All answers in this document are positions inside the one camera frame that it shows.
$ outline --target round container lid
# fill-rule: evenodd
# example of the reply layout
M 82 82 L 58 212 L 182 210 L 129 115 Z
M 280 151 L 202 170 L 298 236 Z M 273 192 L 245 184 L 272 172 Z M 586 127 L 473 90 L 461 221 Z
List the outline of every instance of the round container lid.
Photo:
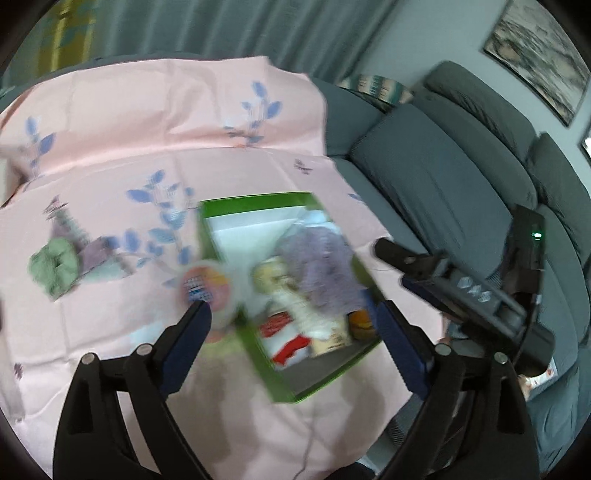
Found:
M 183 275 L 183 297 L 190 304 L 206 301 L 212 310 L 212 330 L 222 330 L 236 316 L 237 301 L 227 269 L 215 260 L 201 260 Z

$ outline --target plush toy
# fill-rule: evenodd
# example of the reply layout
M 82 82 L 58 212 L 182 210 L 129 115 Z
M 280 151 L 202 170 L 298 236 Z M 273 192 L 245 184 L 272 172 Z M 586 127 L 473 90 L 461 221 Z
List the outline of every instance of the plush toy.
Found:
M 342 331 L 343 325 L 346 325 L 344 315 L 320 312 L 295 289 L 296 283 L 287 275 L 286 265 L 280 257 L 272 257 L 261 263 L 252 276 L 257 289 L 284 308 L 305 337 L 327 341 L 332 338 L 334 330 Z
M 363 287 L 351 269 L 353 251 L 325 226 L 298 228 L 275 249 L 297 290 L 322 314 L 342 317 L 365 307 Z

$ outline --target white paper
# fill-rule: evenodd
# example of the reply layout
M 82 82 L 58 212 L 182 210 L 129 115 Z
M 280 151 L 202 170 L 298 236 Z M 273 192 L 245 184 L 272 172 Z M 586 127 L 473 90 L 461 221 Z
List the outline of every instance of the white paper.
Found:
M 235 292 L 250 318 L 263 313 L 270 300 L 255 289 L 252 271 L 273 255 L 277 241 L 306 212 L 305 207 L 296 206 L 231 213 L 207 220 Z

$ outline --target blue gripper pad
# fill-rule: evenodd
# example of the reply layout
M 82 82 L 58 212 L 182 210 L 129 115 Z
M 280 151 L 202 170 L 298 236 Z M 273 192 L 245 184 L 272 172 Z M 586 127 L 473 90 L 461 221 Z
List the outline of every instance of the blue gripper pad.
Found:
M 431 391 L 433 366 L 433 344 L 427 335 L 410 325 L 391 301 L 378 305 L 376 329 L 407 388 L 425 400 Z
M 164 399 L 178 392 L 183 386 L 212 325 L 212 311 L 207 303 L 203 303 L 199 309 L 191 309 L 178 325 L 172 327 L 181 329 L 181 332 L 178 332 L 162 364 L 160 394 Z

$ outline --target gray sofa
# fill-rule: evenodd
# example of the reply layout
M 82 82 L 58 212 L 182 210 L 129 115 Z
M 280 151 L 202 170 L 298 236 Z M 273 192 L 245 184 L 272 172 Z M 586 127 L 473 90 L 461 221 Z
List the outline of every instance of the gray sofa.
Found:
M 316 82 L 329 106 L 327 149 L 394 239 L 417 252 L 445 249 L 498 281 L 509 209 L 546 222 L 539 321 L 556 337 L 558 376 L 532 392 L 528 411 L 541 471 L 564 455 L 591 412 L 591 199 L 548 134 L 469 71 L 437 66 L 414 99 L 383 115 Z

